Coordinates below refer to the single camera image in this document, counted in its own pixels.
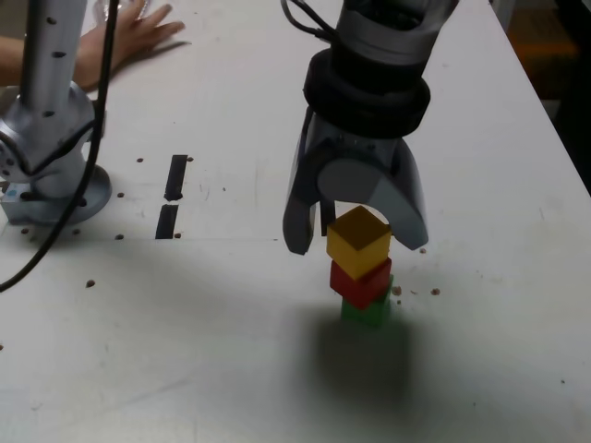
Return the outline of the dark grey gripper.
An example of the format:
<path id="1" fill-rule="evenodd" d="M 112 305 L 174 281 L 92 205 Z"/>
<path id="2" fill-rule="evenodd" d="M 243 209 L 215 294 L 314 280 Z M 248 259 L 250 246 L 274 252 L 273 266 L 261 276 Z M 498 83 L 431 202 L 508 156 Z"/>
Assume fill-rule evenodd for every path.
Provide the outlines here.
<path id="1" fill-rule="evenodd" d="M 410 250 L 428 242 L 420 177 L 404 141 L 361 137 L 307 109 L 283 213 L 283 238 L 292 253 L 309 250 L 320 194 L 377 210 Z"/>

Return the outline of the person's hand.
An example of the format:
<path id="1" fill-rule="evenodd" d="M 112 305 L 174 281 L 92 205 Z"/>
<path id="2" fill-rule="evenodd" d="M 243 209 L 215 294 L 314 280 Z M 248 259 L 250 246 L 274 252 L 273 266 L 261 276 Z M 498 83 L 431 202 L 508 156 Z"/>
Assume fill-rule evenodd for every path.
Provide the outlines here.
<path id="1" fill-rule="evenodd" d="M 144 1 L 133 1 L 117 13 L 111 73 L 124 64 L 151 52 L 156 46 L 185 29 L 182 21 L 163 23 L 172 6 L 160 6 L 142 18 Z M 93 90 L 100 80 L 106 25 L 96 26 L 83 34 L 78 48 L 73 81 L 84 90 Z"/>

